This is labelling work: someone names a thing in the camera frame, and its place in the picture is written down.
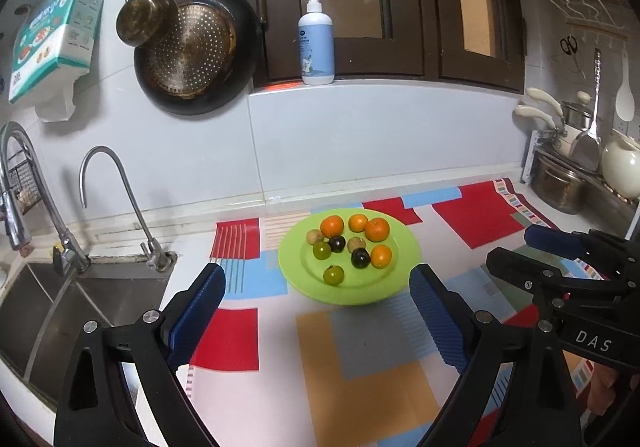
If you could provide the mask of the small orange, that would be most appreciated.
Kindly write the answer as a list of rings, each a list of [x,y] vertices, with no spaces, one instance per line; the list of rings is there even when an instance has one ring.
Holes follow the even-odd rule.
[[[348,228],[353,233],[363,233],[369,222],[366,214],[352,214],[348,219]]]
[[[370,252],[371,265],[376,269],[384,269],[392,263],[393,252],[387,245],[375,245]]]

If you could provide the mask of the large orange front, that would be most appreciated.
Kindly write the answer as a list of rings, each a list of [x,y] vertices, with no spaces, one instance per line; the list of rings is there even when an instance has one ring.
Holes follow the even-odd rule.
[[[364,235],[371,242],[383,242],[390,235],[390,224],[383,217],[371,218],[364,226]]]

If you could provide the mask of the dark plum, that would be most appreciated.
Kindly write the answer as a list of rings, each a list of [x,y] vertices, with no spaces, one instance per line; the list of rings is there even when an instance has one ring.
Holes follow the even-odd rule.
[[[346,239],[342,235],[336,235],[328,240],[329,246],[333,253],[341,253],[346,247]]]
[[[357,269],[367,268],[371,264],[371,256],[365,248],[356,248],[350,253],[352,266]]]

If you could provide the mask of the green fruit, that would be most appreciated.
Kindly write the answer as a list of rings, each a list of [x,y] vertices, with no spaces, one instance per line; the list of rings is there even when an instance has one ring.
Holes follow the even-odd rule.
[[[340,285],[345,279],[344,269],[340,265],[332,265],[323,273],[323,281],[327,285]]]
[[[324,261],[332,255],[331,245],[326,241],[318,241],[312,246],[312,253],[316,259]]]

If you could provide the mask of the small tan fruit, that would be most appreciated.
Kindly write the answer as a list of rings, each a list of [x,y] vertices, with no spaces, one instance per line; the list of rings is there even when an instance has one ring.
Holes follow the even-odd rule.
[[[317,242],[322,242],[324,240],[323,233],[318,229],[311,229],[306,234],[306,241],[310,245],[315,245]]]

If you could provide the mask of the large orange with stem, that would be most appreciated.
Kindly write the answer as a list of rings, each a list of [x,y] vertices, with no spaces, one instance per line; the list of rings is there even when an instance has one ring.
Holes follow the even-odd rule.
[[[322,220],[320,231],[326,239],[341,236],[344,233],[344,220],[340,215],[330,215]]]

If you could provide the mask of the white teapot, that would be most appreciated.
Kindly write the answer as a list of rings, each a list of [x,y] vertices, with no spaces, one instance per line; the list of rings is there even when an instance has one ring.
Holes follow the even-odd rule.
[[[602,151],[602,175],[605,182],[626,199],[640,194],[640,148],[637,141],[614,129]]]

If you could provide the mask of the steel pot on rack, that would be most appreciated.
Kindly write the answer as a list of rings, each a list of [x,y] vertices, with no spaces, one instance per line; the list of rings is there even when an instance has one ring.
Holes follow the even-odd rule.
[[[532,189],[544,203],[556,211],[575,215],[584,207],[588,185],[566,166],[538,153]]]

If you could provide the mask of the stainless steel sink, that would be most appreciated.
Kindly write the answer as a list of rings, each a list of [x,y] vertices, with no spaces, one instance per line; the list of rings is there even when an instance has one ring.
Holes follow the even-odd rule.
[[[58,407],[66,368],[88,321],[134,323],[160,307],[171,272],[143,262],[95,261],[62,277],[50,264],[27,263],[1,302],[1,358],[46,405]]]

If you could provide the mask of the chrome pull-down faucet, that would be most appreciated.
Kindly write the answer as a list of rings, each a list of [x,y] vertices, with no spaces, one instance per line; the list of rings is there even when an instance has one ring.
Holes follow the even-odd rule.
[[[27,182],[25,190],[35,196],[26,204],[18,202],[17,193],[24,190],[23,181],[15,187],[12,184],[12,167],[10,167],[9,143],[14,140],[22,155],[24,155],[25,165],[28,166]],[[58,241],[62,245],[60,257],[56,260],[58,266],[62,268],[63,274],[69,271],[83,273],[90,266],[90,259],[81,248],[72,230],[68,228],[62,219],[58,208],[53,200],[53,196],[44,179],[38,156],[32,145],[26,130],[21,124],[9,121],[1,129],[1,208],[3,211],[4,229],[9,238],[11,249],[21,251],[32,241],[24,214],[32,204],[42,202],[46,208],[52,225],[58,234]]]

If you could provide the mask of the white spoon hanging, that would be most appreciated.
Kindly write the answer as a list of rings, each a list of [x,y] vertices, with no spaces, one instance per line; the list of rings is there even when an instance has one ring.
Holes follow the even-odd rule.
[[[634,119],[634,94],[630,87],[629,57],[626,48],[620,52],[620,65],[622,66],[622,83],[615,96],[615,113],[624,122]]]

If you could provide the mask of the green plate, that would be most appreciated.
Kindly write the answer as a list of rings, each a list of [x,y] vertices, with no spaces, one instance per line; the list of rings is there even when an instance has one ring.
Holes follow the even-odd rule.
[[[347,248],[341,253],[333,253],[324,261],[319,261],[312,253],[312,245],[306,241],[311,229],[320,230],[323,219],[330,215],[340,215],[344,220],[346,240],[360,237],[367,242],[366,250],[378,245],[369,241],[364,233],[353,233],[348,228],[348,219],[352,214],[366,214],[368,219],[383,217],[390,224],[390,235],[380,242],[393,252],[392,263],[384,269],[376,269],[371,264],[367,268],[352,266]],[[334,208],[318,212],[302,219],[288,230],[278,248],[278,262],[281,273],[290,285],[300,293],[318,302],[332,305],[364,305],[387,299],[408,285],[411,268],[421,259],[421,250],[411,230],[397,218],[378,211],[362,207]],[[340,285],[327,285],[323,273],[332,265],[344,269],[345,279]]]

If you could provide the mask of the hanging scissors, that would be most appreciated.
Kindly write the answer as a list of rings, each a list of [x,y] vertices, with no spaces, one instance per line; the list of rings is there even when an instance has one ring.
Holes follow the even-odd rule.
[[[566,37],[562,37],[560,39],[560,47],[567,57],[572,59],[576,72],[581,76],[585,76],[584,70],[582,69],[582,64],[580,63],[578,56],[578,43],[576,37],[572,34],[568,34]]]

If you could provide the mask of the teal plastic bag box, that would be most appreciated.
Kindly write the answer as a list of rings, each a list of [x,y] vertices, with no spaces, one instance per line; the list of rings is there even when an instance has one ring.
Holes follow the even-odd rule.
[[[89,73],[104,0],[46,0],[18,32],[12,55],[9,103],[38,106],[73,99]]]

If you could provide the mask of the lotion pump bottle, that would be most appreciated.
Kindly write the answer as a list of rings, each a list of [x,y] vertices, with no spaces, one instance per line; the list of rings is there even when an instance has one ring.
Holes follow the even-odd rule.
[[[300,74],[306,85],[331,84],[335,77],[333,21],[320,0],[308,0],[298,20]]]

